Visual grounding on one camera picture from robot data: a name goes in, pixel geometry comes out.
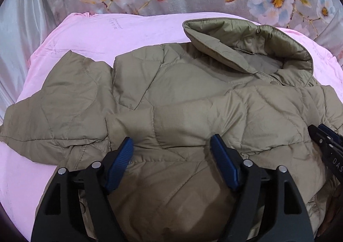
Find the white satin curtain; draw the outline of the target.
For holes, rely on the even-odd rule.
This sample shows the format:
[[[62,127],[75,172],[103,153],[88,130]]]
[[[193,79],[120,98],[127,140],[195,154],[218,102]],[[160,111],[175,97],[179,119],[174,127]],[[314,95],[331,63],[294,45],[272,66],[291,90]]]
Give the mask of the white satin curtain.
[[[1,118],[23,90],[31,55],[55,26],[47,0],[1,4]]]

